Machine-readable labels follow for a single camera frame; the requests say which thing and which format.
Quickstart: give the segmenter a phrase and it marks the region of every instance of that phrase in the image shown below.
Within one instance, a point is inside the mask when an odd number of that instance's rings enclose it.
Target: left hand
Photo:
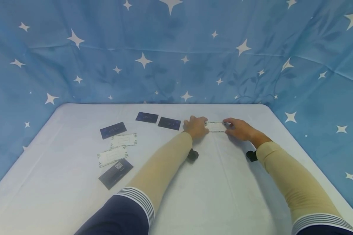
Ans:
[[[186,127],[184,132],[190,134],[192,139],[200,139],[209,133],[209,130],[205,128],[206,121],[208,121],[206,117],[191,116],[189,121],[183,122]]]

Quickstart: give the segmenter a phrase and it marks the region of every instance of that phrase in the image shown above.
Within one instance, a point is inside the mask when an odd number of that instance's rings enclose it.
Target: dark blue business card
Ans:
[[[179,121],[179,120],[161,117],[160,122],[158,123],[158,126],[160,126],[162,128],[169,128],[169,129],[179,131],[180,123],[181,123],[181,121]]]
[[[146,112],[139,112],[136,121],[144,121],[147,123],[157,123],[158,114],[147,114]]]
[[[133,166],[124,158],[120,159],[98,179],[110,190],[121,178],[123,178]]]
[[[121,122],[121,123],[100,129],[100,131],[101,131],[102,139],[106,139],[116,134],[123,133],[127,131],[127,129],[124,126],[124,122]]]

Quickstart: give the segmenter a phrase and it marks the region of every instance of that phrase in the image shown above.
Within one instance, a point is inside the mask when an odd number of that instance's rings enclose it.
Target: arm sleeve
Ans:
[[[302,234],[299,232],[313,225],[353,232],[353,227],[342,219],[314,176],[278,144],[266,142],[258,148],[256,155],[285,197],[293,222],[292,234]]]
[[[152,155],[127,186],[144,192],[157,212],[167,186],[186,160],[191,148],[190,134],[178,134]]]
[[[75,235],[148,234],[163,194],[191,148],[191,136],[178,134],[158,149],[127,187],[112,196]]]

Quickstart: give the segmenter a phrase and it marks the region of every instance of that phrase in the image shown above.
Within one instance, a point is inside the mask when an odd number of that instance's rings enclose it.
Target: qr code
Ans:
[[[122,164],[121,163],[117,163],[116,165],[115,165],[115,167],[119,170],[120,168],[122,168]]]

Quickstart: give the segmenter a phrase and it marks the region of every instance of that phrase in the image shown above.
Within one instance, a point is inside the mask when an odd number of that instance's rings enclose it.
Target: navy sleeve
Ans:
[[[112,196],[75,235],[147,235],[154,220],[153,205],[136,188]]]
[[[295,221],[292,235],[353,235],[353,227],[335,215],[311,214]]]

